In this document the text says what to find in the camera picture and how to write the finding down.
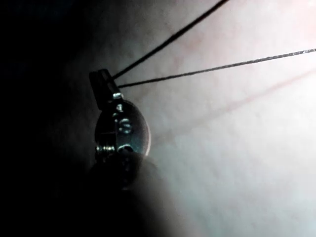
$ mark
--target black cable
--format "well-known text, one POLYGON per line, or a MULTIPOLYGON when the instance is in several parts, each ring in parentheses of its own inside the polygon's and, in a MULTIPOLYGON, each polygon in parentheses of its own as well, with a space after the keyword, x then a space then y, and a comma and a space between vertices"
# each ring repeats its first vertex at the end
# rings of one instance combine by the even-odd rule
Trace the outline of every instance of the black cable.
POLYGON ((134 82, 134 83, 119 85, 118 87, 119 88, 131 87, 131 86, 135 86, 135 85, 142 85, 142 84, 147 84, 147 83, 152 83, 152 82, 157 82, 157 81, 169 80, 169 79, 173 79, 173 78, 192 76, 192 75, 199 74, 199 73, 207 73, 207 72, 212 72, 212 71, 226 69, 226 68, 238 67, 238 66, 242 66, 242 65, 246 65, 246 64, 254 64, 254 63, 260 63, 260 62, 265 62, 265 61, 269 61, 269 60, 279 59, 279 58, 292 57, 292 56, 296 56, 296 55, 300 55, 300 54, 304 54, 304 53, 312 53, 315 51, 316 51, 316 48, 308 49, 308 50, 298 51, 298 52, 294 52, 294 53, 287 53, 287 54, 270 56, 270 57, 266 57, 266 58, 259 58, 259 59, 240 62, 240 63, 228 64, 228 65, 224 65, 224 66, 220 66, 220 67, 204 69, 204 70, 194 71, 194 72, 190 72, 190 73, 183 73, 183 74, 171 75, 171 76, 163 77, 163 78, 155 78, 155 79, 150 79, 150 80, 138 81, 138 82, 134 82))
POLYGON ((202 20, 204 20, 206 17, 208 17, 210 14, 212 14, 213 12, 215 12, 217 9, 219 9, 222 5, 224 5, 225 3, 227 3, 229 0, 220 0, 217 4, 215 4, 211 9, 209 9, 207 12, 205 12, 204 14, 202 14, 200 17, 198 17, 196 20, 194 20, 193 22, 191 22, 190 24, 188 24, 187 26, 185 26, 184 28, 182 28, 181 30, 179 30, 177 33, 173 34, 170 38, 168 38, 165 42, 163 42, 161 45, 157 46, 156 48, 154 48, 151 52, 147 53, 145 56, 143 56, 142 58, 138 59, 136 62, 132 63, 131 65, 129 65, 127 68, 123 69, 122 71, 120 71, 119 73, 117 73, 116 75, 114 75, 112 77, 113 80, 115 80, 116 78, 122 76, 123 74, 127 73, 128 71, 130 71, 131 69, 133 69, 134 67, 136 67, 137 65, 141 64, 142 62, 144 62, 146 59, 148 59, 149 57, 153 56, 155 53, 161 51, 163 48, 165 48, 166 46, 168 46, 169 44, 171 44, 172 42, 174 42, 176 39, 178 39, 180 36, 182 36, 184 33, 186 33, 188 30, 190 30, 191 28, 193 28, 196 24, 198 24, 199 22, 201 22, 202 20))

